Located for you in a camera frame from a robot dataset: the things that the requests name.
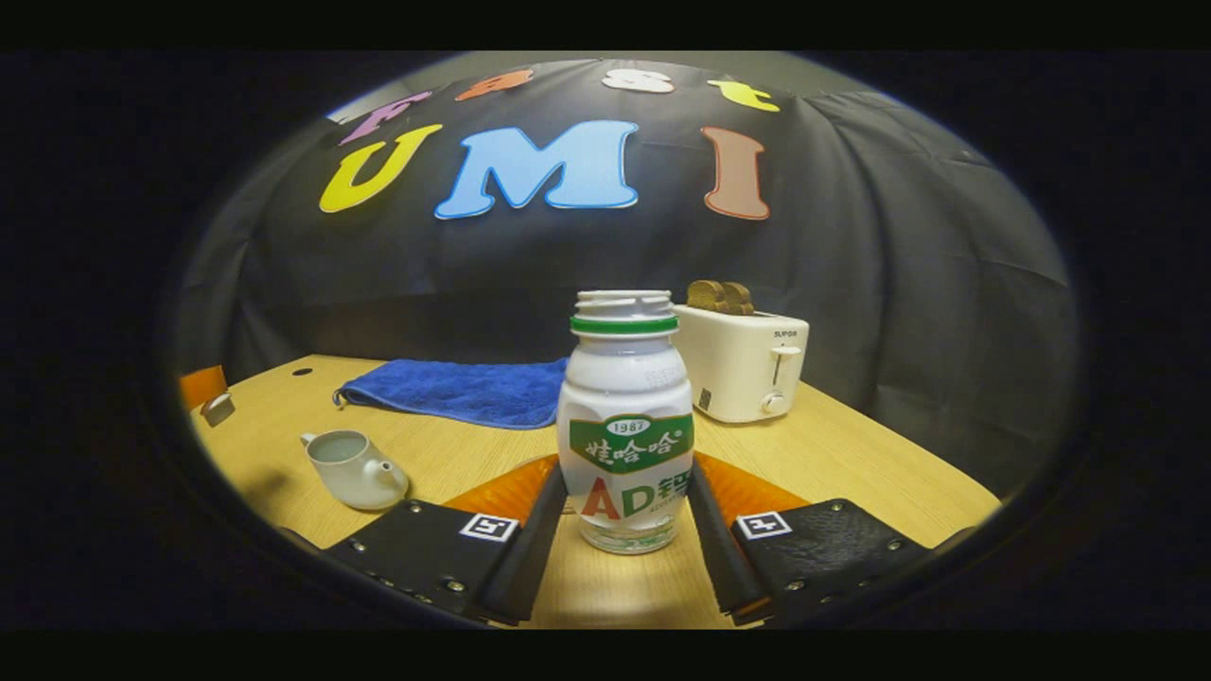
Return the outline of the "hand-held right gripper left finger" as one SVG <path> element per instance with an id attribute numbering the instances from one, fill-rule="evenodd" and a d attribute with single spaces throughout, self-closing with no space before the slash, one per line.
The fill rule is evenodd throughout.
<path id="1" fill-rule="evenodd" d="M 551 454 L 444 503 L 401 500 L 325 556 L 453 616 L 516 625 L 530 620 L 566 498 Z"/>

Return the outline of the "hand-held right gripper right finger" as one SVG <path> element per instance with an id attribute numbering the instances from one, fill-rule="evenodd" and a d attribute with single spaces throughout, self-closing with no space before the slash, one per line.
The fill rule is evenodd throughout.
<path id="1" fill-rule="evenodd" d="M 853 500 L 805 500 L 724 460 L 689 482 L 714 600 L 736 625 L 834 628 L 932 550 Z"/>

